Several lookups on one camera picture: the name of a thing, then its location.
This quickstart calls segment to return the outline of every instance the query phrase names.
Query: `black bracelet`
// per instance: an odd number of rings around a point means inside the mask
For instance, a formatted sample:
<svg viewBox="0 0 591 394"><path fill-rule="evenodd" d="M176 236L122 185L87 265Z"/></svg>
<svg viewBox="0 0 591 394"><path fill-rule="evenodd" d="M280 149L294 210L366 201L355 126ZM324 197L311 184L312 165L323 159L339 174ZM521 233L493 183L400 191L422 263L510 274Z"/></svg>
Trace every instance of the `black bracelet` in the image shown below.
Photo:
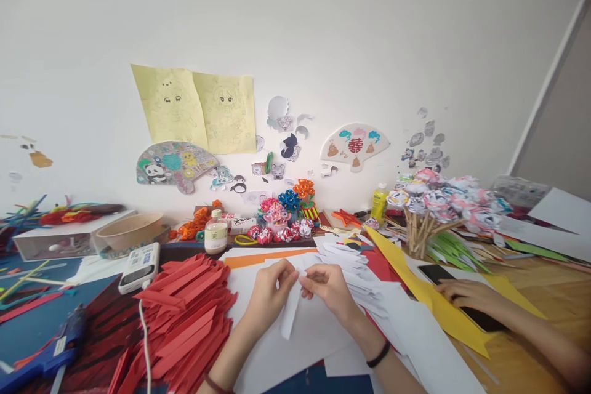
<svg viewBox="0 0 591 394"><path fill-rule="evenodd" d="M380 364L380 362L384 359L384 357L386 357L386 354L388 353L388 351L390 351L390 346L392 346L390 344L389 341L386 340L386 343L384 345L384 347L382 348L382 351L380 351L380 355L376 358L374 358L371 361L368 361L367 364L370 368L375 368L377 365Z"/></svg>

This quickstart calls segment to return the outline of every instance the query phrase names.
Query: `blue glue gun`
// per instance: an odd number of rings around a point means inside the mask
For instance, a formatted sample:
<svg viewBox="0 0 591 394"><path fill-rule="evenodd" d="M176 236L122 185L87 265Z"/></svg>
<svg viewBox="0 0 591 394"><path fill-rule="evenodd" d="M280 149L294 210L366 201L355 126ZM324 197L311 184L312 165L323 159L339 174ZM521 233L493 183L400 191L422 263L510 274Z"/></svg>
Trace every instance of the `blue glue gun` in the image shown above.
<svg viewBox="0 0 591 394"><path fill-rule="evenodd" d="M58 335L37 357L18 371L0 380L0 394L16 392L40 375L43 375L45 379L55 377L54 388L56 384L59 388L66 367L78 355L85 322L86 313L82 305L79 305L68 315L66 323L60 327Z"/></svg>

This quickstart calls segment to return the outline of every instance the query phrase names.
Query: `scissors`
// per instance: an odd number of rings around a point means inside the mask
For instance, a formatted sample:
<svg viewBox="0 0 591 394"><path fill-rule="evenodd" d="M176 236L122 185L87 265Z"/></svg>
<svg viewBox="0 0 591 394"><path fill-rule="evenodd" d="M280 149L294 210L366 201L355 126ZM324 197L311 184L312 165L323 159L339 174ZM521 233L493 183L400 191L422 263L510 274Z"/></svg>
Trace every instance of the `scissors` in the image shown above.
<svg viewBox="0 0 591 394"><path fill-rule="evenodd" d="M256 240L253 240L250 237L247 237L242 234L234 237L234 243L239 244L240 246L250 246L253 244L259 244L259 242L257 242Z"/></svg>

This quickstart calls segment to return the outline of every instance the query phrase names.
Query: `glue bottle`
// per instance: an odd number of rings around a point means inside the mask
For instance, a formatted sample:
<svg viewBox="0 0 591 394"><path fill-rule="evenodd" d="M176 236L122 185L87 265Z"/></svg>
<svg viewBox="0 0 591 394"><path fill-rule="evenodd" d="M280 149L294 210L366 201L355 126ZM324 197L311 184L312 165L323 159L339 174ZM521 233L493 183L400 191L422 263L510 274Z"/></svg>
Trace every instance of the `glue bottle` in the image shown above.
<svg viewBox="0 0 591 394"><path fill-rule="evenodd" d="M371 216L377 220L380 226L384 222L384 214L388 206L388 191L386 191L386 183L380 183L374 191L374 198L371 207Z"/></svg>
<svg viewBox="0 0 591 394"><path fill-rule="evenodd" d="M205 225L205 252L219 254L228 244L228 224L222 219L222 210L214 209L211 220Z"/></svg>

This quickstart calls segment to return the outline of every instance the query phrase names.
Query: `white cable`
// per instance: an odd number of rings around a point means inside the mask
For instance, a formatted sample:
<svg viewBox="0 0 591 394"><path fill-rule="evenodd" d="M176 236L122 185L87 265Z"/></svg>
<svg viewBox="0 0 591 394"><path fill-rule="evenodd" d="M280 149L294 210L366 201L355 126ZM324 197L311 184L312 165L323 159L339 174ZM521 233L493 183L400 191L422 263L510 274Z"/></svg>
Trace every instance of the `white cable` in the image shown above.
<svg viewBox="0 0 591 394"><path fill-rule="evenodd" d="M146 289L151 283L150 280L146 280L142 283L142 289ZM143 327L143 354L146 358L146 370L148 373L148 390L147 393L151 394L152 391L152 370L150 367L150 353L148 352L148 326L146 325L146 319L143 317L142 301L140 300L140 320L142 321Z"/></svg>

